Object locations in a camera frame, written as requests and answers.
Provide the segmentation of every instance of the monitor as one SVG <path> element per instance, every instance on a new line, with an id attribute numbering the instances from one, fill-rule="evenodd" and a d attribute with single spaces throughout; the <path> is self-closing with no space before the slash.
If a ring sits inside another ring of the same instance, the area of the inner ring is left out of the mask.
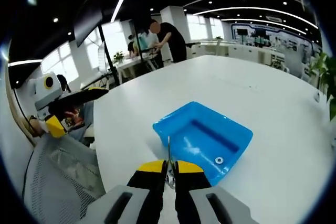
<path id="1" fill-rule="evenodd" d="M 100 24 L 103 19 L 100 0 L 86 0 L 74 21 L 74 35 L 77 47 Z"/>
<path id="2" fill-rule="evenodd" d="M 260 36 L 260 37 L 265 38 L 266 37 L 266 30 L 256 28 L 256 36 Z"/>
<path id="3" fill-rule="evenodd" d="M 247 29 L 237 29 L 238 35 L 248 35 Z"/>

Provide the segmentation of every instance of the ceiling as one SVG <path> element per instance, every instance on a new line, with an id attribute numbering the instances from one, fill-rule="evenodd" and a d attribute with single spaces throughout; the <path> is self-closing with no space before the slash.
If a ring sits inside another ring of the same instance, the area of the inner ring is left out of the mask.
<path id="1" fill-rule="evenodd" d="M 73 40 L 73 35 L 68 35 L 71 31 L 72 22 L 78 9 L 85 0 L 37 0 L 36 6 L 27 4 L 27 0 L 4 0 L 1 20 L 0 39 L 2 40 L 8 32 L 12 35 L 10 48 L 10 62 L 43 59 L 52 50 L 67 40 Z M 184 6 L 187 13 L 195 14 L 211 9 L 226 7 L 263 7 L 288 12 L 302 17 L 314 23 L 314 16 L 308 8 L 303 10 L 302 4 L 297 0 L 124 0 L 118 12 L 117 19 L 134 19 L 137 16 L 150 16 L 159 13 L 161 9 L 169 6 Z M 111 19 L 112 13 L 118 0 L 102 0 L 104 21 Z M 241 10 L 220 10 L 203 14 L 206 17 L 228 18 L 252 18 L 263 19 L 265 16 L 278 17 L 286 20 L 287 26 L 297 28 L 307 33 L 309 40 L 320 41 L 319 31 L 305 22 L 291 16 L 270 12 L 265 10 L 241 9 Z M 19 81 L 21 85 L 30 73 L 36 68 L 36 64 L 25 65 L 24 67 L 10 67 L 10 79 L 14 85 Z"/>

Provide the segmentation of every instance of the blue plastic tray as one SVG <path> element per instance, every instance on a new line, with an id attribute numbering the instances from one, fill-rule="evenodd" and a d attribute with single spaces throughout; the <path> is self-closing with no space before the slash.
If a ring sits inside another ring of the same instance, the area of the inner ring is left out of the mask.
<path id="1" fill-rule="evenodd" d="M 190 102 L 153 124 L 164 146 L 171 142 L 174 160 L 201 167 L 212 186 L 228 173 L 240 158 L 253 133 L 198 102 Z M 223 158 L 218 164 L 215 159 Z"/>

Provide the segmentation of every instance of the metal nut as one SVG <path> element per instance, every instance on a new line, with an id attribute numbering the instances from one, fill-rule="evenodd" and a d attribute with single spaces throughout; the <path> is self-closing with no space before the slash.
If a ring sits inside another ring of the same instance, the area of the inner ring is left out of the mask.
<path id="1" fill-rule="evenodd" d="M 215 162 L 216 162 L 216 164 L 220 165 L 224 162 L 224 159 L 222 157 L 216 157 Z"/>

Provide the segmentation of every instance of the white desk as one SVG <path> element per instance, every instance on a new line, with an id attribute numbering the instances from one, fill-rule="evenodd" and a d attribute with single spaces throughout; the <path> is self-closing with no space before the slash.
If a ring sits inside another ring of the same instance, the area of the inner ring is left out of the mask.
<path id="1" fill-rule="evenodd" d="M 229 41 L 220 41 L 218 46 L 219 48 L 213 50 L 214 47 L 217 47 L 217 41 L 203 41 L 199 45 L 201 48 L 199 51 L 201 53 L 206 52 L 207 48 L 212 47 L 212 53 L 218 51 L 220 56 L 229 56 L 231 58 L 249 60 L 266 65 L 271 65 L 271 62 L 275 59 L 285 61 L 285 55 L 274 48 L 260 48 Z"/>
<path id="2" fill-rule="evenodd" d="M 142 58 L 150 65 L 151 69 L 154 71 L 156 68 L 154 67 L 153 63 L 151 62 L 151 59 L 154 58 L 156 55 L 149 55 L 149 54 L 143 54 Z M 122 72 L 126 68 L 131 68 L 141 62 L 140 56 L 133 57 L 131 59 L 123 59 L 120 63 L 115 63 L 115 67 L 118 71 L 119 75 L 119 82 L 122 84 Z"/>
<path id="3" fill-rule="evenodd" d="M 167 158 L 152 124 L 197 101 L 253 131 L 253 139 L 219 182 L 259 223 L 299 223 L 333 167 L 322 129 L 325 103 L 316 89 L 267 66 L 201 56 L 131 80 L 94 102 L 98 164 L 106 191 L 126 184 L 145 162 Z M 166 189 L 160 223 L 178 223 Z"/>

